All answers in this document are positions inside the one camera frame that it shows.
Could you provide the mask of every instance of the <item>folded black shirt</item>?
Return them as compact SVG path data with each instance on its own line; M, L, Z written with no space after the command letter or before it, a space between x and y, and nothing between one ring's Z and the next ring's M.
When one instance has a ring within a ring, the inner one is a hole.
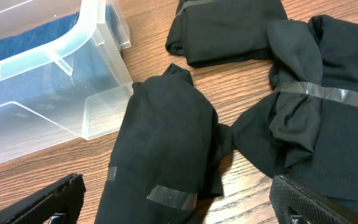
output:
M278 21L268 40L278 91L233 124L234 144L268 176L287 173L358 212L358 24Z
M193 67L272 59L266 26L283 19L280 0L181 0L165 48Z
M133 89L96 223L198 223L197 194L223 194L218 167L230 127L174 64Z

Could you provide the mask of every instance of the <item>silver stripe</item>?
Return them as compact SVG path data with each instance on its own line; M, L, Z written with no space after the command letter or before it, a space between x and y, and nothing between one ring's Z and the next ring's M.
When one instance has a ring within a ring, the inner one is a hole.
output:
M180 16L181 12L186 9L189 6L197 6L199 4L205 4L205 3L210 3L213 2L214 0L192 0L192 1L187 1L185 3L183 3L183 5L180 8L180 11L177 13L177 16Z
M109 167L109 170L107 173L107 180L115 180L116 173L117 173L117 167Z
M308 82L282 83L275 91L304 93L358 107L358 92L340 88L322 87Z
M182 210L194 209L197 194L189 194L179 190L170 189L161 185L154 187L147 199Z

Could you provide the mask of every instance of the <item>container lip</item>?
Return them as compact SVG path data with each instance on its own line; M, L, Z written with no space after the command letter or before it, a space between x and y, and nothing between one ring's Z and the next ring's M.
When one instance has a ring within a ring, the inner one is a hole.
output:
M0 60L0 67L14 61L30 59L33 55L42 53L47 54L48 52L55 52L60 58L72 54L74 51L82 47L95 32L98 6L101 4L101 1L105 0L82 0L77 23L66 34L63 34L56 40L46 44ZM8 74L8 77L4 79L35 69L42 65L46 65L52 61L53 60L50 57L45 57L44 60L28 64L27 69L24 69L21 72L12 72L11 74Z

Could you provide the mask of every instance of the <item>wooden floor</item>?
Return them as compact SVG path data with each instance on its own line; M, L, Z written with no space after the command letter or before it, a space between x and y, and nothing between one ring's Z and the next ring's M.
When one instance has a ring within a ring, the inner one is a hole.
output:
M238 116L270 93L269 61L248 61L194 69L183 57L165 51L167 34L178 0L120 0L132 35L123 51L135 82L161 75L170 63L191 71L195 85L218 111L219 121L232 124ZM284 0L290 19L308 21L328 14L358 23L358 0ZM78 223L93 223L98 209L109 156L117 133L85 141L76 139L0 164L0 209L63 176L84 174L87 188ZM198 204L204 223L276 223L269 201L271 180L238 151L221 164L225 197Z

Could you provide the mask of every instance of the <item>storage box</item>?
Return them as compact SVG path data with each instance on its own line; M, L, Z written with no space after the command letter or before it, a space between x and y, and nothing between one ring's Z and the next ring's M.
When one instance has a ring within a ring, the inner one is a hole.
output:
M130 45L116 0L0 0L0 163L117 131Z

